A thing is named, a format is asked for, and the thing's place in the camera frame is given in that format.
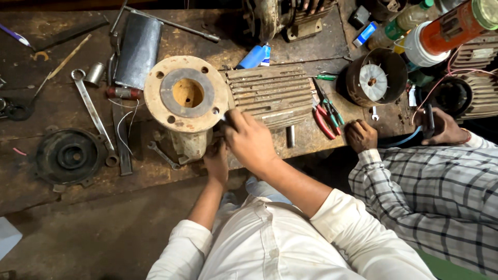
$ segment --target small wrench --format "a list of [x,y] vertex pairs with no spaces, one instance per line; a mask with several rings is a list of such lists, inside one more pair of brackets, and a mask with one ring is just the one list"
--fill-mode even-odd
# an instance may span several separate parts
[[107,141],[104,144],[106,145],[107,151],[109,152],[109,156],[106,158],[106,165],[109,167],[113,167],[116,166],[120,161],[118,156],[116,156],[116,150],[114,150],[113,143],[111,142],[109,135],[107,135],[104,124],[102,124],[102,121],[99,118],[99,114],[97,114],[97,110],[95,110],[95,107],[93,106],[92,99],[90,99],[90,95],[85,88],[85,84],[83,84],[83,79],[85,78],[85,76],[85,72],[81,69],[76,69],[71,72],[71,77],[76,83],[76,87],[80,91],[83,102],[85,102],[88,112],[90,113],[90,117],[92,117],[92,121],[97,127],[99,133],[103,134],[106,137]]
[[372,120],[378,121],[377,108],[375,106],[372,107]]
[[165,159],[169,163],[169,165],[171,165],[171,168],[173,170],[178,170],[180,168],[179,164],[173,162],[170,158],[168,158],[167,155],[165,155],[161,150],[159,150],[155,141],[151,141],[147,146],[147,148],[156,151],[163,159]]

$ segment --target screwdriver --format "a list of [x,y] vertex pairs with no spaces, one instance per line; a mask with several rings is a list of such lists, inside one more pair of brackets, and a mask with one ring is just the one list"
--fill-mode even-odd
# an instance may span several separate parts
[[317,75],[317,76],[307,76],[307,77],[313,77],[318,80],[328,80],[328,81],[334,81],[337,79],[336,75]]

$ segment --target wooden stick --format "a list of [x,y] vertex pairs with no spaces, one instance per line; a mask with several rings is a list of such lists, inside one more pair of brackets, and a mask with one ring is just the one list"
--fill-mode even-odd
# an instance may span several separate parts
[[66,65],[66,63],[71,58],[73,58],[73,56],[80,50],[81,46],[83,46],[88,41],[88,39],[90,39],[90,37],[92,37],[92,35],[88,34],[88,36],[83,41],[81,41],[81,43],[66,57],[66,59],[64,59],[64,61],[62,61],[62,63],[54,70],[54,72],[52,72],[52,74],[50,74],[47,77],[47,80],[52,79],[55,76],[55,74],[59,73],[59,71],[62,69],[62,67],[64,67],[64,65]]

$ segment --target blue tube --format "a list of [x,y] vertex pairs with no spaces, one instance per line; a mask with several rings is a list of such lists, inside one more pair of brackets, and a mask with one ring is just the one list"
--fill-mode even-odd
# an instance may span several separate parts
[[420,132],[420,128],[421,128],[421,127],[422,127],[422,126],[417,127],[417,129],[415,129],[415,131],[414,131],[414,132],[413,132],[410,136],[408,136],[407,138],[405,138],[405,139],[403,139],[403,140],[401,140],[401,141],[398,141],[398,142],[396,142],[396,143],[392,143],[392,144],[387,144],[387,145],[379,145],[379,147],[381,147],[381,148],[392,148],[392,147],[399,146],[399,145],[401,145],[401,144],[403,144],[403,143],[406,143],[406,142],[408,142],[410,139],[412,139],[413,137],[415,137],[415,135],[417,135],[417,133],[419,133],[419,132]]
[[264,60],[265,52],[263,47],[254,46],[252,50],[239,62],[235,69],[248,69],[257,67]]

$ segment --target workbench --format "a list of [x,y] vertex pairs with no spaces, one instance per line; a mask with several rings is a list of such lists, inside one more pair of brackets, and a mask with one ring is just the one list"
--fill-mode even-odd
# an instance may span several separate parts
[[[347,18],[353,11],[349,1],[340,1],[339,5],[323,20],[323,31],[316,36],[298,42],[287,43],[281,35],[274,38],[271,46],[271,65],[301,64],[308,75],[320,71],[340,72],[349,61],[365,53],[365,49],[356,49],[351,42],[358,33],[348,23]],[[218,44],[199,36],[178,30],[171,26],[163,27],[158,61],[174,55],[192,55],[200,57],[215,68],[223,71],[223,65],[235,67],[248,53],[253,44],[242,35],[242,29],[233,24],[238,22],[241,12],[236,10],[151,10],[152,15],[202,30],[221,37]],[[14,32],[22,34],[28,40],[37,37],[49,37],[75,24],[104,14],[113,21],[117,11],[79,11],[79,12],[4,12],[0,13],[0,22]],[[146,106],[140,106],[131,126],[130,148],[133,151],[133,175],[120,177],[119,167],[102,167],[94,178],[95,184],[83,188],[71,186],[65,193],[51,191],[51,185],[36,178],[33,154],[48,126],[58,128],[79,128],[97,133],[83,100],[70,77],[72,70],[81,68],[85,71],[96,63],[106,64],[112,53],[109,32],[110,26],[104,26],[91,32],[92,37],[81,50],[51,80],[47,81],[39,93],[35,111],[31,118],[23,122],[0,120],[0,216],[20,211],[36,205],[61,201],[73,204],[99,199],[123,192],[140,190],[151,186],[168,184],[195,176],[206,175],[202,161],[183,166],[178,171],[160,156],[147,149],[151,140],[166,133],[150,115]],[[0,32],[0,75],[7,82],[0,89],[0,96],[30,98],[47,74],[54,70],[62,60],[85,38],[85,35],[54,46],[46,51],[48,59],[34,57],[33,51],[17,42],[5,32]],[[329,98],[341,112],[344,121],[364,119],[378,130],[380,138],[403,135],[413,132],[408,125],[411,110],[406,94],[397,104],[377,108],[379,121],[371,120],[369,108],[362,108],[349,100],[345,91],[336,81],[319,81]],[[114,127],[111,103],[105,96],[105,82],[98,89],[87,87],[93,103],[106,126],[108,134],[114,141]],[[136,101],[124,101],[126,106],[135,106]],[[282,158],[289,158],[346,145],[344,135],[335,140],[328,140],[318,129],[311,115],[295,127],[295,148],[287,148],[285,129],[273,131],[273,141],[277,153]],[[17,148],[27,154],[21,155],[13,150]],[[175,154],[171,147],[160,147],[169,155]],[[229,156],[230,169],[241,168],[240,163]]]

